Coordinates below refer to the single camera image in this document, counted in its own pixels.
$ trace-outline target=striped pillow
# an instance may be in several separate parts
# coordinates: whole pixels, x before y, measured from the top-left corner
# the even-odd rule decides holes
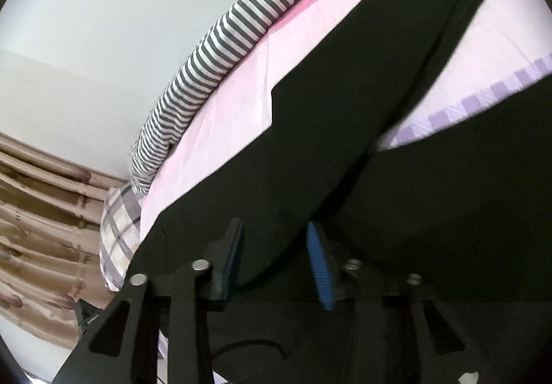
[[[238,0],[209,30],[162,93],[132,148],[130,175],[140,193],[147,194],[170,147],[226,74],[298,1]]]

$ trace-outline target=plaid pillow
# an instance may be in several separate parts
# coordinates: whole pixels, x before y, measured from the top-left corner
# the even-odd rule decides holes
[[[126,269],[140,246],[142,200],[132,183],[111,188],[104,202],[100,225],[100,268],[107,286],[118,291]]]

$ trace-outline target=silver bolt head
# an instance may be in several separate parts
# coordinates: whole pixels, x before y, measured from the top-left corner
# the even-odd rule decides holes
[[[191,268],[193,268],[197,272],[207,270],[209,267],[211,267],[211,263],[209,263],[206,259],[198,259],[191,263]]]
[[[408,276],[408,279],[406,280],[406,282],[409,285],[417,286],[417,285],[422,284],[422,277],[421,277],[421,275],[418,275],[418,274],[410,274]]]
[[[130,284],[133,286],[142,286],[147,281],[147,276],[144,274],[136,274],[130,277]]]
[[[362,267],[361,260],[358,259],[350,259],[345,264],[346,270],[359,270]]]

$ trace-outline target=beige curtain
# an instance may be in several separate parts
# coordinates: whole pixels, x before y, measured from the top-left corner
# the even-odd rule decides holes
[[[0,315],[72,349],[79,298],[113,297],[99,268],[107,189],[123,181],[0,134]]]

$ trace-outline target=black cloth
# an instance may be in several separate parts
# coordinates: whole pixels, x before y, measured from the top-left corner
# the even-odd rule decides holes
[[[366,164],[332,236],[440,290],[503,382],[552,334],[552,76]]]
[[[275,86],[271,127],[159,215],[127,275],[176,271],[241,217],[241,288],[225,313],[210,317],[214,348],[262,338],[293,349],[300,341],[311,348],[293,356],[298,366],[285,379],[338,382],[351,320],[334,314],[340,321],[329,323],[317,303],[306,223],[342,204],[332,195],[424,96],[481,2],[362,0]],[[262,362],[252,352],[222,356],[216,370],[236,382],[236,364]],[[299,371],[301,363],[312,367]],[[274,373],[264,379],[284,383]]]

